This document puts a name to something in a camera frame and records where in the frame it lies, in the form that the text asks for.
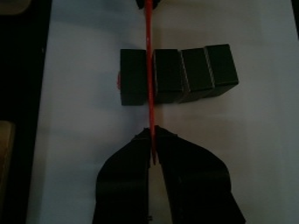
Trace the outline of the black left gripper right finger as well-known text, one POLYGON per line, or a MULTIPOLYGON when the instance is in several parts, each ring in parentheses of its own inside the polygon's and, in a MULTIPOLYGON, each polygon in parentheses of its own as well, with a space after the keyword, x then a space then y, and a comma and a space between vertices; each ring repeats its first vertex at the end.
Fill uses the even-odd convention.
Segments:
POLYGON ((167 129, 155 133, 172 224, 246 224, 223 161, 167 129))

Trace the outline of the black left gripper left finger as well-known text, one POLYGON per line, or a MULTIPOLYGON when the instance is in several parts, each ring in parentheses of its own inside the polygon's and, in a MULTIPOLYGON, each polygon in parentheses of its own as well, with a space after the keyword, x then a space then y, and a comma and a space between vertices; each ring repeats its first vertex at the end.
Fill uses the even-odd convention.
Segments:
POLYGON ((92 224, 148 224, 150 160, 150 129, 144 129, 99 171, 92 224))

